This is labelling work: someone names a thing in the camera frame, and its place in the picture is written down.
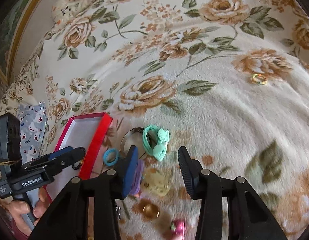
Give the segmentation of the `person's left hand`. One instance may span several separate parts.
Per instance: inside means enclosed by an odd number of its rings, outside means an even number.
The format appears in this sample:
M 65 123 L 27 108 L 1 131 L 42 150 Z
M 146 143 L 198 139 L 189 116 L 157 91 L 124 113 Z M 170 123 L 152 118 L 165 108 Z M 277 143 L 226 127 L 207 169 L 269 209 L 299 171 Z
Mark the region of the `person's left hand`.
M 44 212 L 49 207 L 48 194 L 43 187 L 39 189 L 38 198 L 39 201 L 32 210 L 33 215 L 37 218 L 34 222 L 35 225 L 38 223 L 39 219 L 42 217 Z M 27 237 L 29 237 L 32 230 L 29 228 L 25 220 L 22 218 L 22 215 L 28 214 L 31 211 L 29 205 L 21 200 L 13 200 L 8 205 L 8 210 L 12 218 L 14 219 L 14 222 L 18 230 Z

